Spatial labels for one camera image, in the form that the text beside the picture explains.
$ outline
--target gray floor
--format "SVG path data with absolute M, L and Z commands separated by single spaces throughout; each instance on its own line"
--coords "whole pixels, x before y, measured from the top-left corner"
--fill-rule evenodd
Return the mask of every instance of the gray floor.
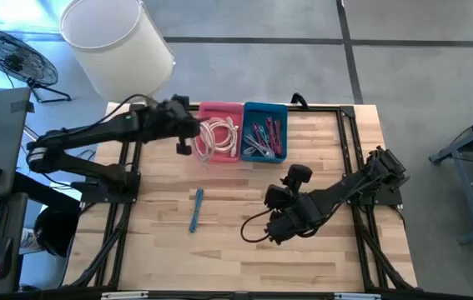
M 31 33 L 56 33 L 68 1 L 40 1 L 41 16 L 17 22 Z M 334 0 L 147 0 L 166 37 L 342 38 Z M 352 38 L 473 41 L 473 0 L 345 0 Z M 2 29 L 12 29 L 0 23 Z M 58 68 L 71 103 L 37 105 L 28 119 L 39 133 L 90 123 L 104 101 L 63 42 L 29 42 Z M 194 101 L 354 103 L 342 45 L 172 43 L 177 65 L 157 97 Z M 427 157 L 473 123 L 473 47 L 354 47 L 364 103 L 379 109 L 386 146 L 412 179 L 401 189 L 407 235 L 421 288 L 473 296 L 473 245 L 456 237 L 473 224 L 451 162 Z M 0 88 L 9 82 L 0 73 Z M 58 179 L 71 180 L 67 174 Z M 38 206 L 28 213 L 35 218 Z M 63 270 L 51 257 L 28 259 L 22 280 L 50 288 Z

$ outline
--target computer mouse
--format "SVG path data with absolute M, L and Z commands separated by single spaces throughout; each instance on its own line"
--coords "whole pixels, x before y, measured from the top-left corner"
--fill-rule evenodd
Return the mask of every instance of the computer mouse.
M 0 279 L 5 278 L 10 273 L 12 266 L 12 247 L 11 237 L 0 237 Z

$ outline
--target white bucket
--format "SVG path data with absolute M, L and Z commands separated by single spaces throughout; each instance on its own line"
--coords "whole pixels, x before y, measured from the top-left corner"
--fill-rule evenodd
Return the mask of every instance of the white bucket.
M 60 33 L 108 101 L 151 95 L 173 71 L 173 52 L 141 0 L 75 0 L 60 18 Z

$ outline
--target wooden tabletop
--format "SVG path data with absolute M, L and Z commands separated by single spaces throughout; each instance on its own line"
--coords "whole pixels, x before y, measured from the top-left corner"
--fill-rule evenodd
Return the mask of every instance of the wooden tabletop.
M 355 106 L 363 153 L 384 146 L 377 109 Z M 142 183 L 128 226 L 120 289 L 225 291 L 362 291 L 360 263 L 350 209 L 343 206 L 311 238 L 281 246 L 244 242 L 239 229 L 264 211 L 264 193 L 279 184 L 292 163 L 312 168 L 301 191 L 327 188 L 344 173 L 336 118 L 330 112 L 290 112 L 288 157 L 281 164 L 202 164 L 175 153 L 176 138 L 143 146 Z M 116 163 L 121 144 L 99 145 L 95 161 Z M 204 189 L 199 226 L 190 233 L 197 188 Z M 80 218 L 64 284 L 77 279 L 101 247 L 108 205 L 97 204 Z M 404 279 L 415 285 L 403 224 L 389 207 L 376 207 L 381 247 Z M 251 222 L 247 238 L 264 236 L 267 216 Z M 375 263 L 369 255 L 372 277 Z M 108 260 L 106 281 L 112 270 Z

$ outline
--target electric fan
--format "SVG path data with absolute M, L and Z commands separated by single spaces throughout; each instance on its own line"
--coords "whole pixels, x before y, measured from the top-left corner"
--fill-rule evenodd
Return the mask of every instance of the electric fan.
M 39 103 L 71 101 L 64 92 L 49 88 L 58 82 L 58 71 L 41 53 L 21 40 L 0 31 L 0 71 L 27 83 Z M 42 100 L 35 88 L 41 88 L 64 96 L 59 99 Z

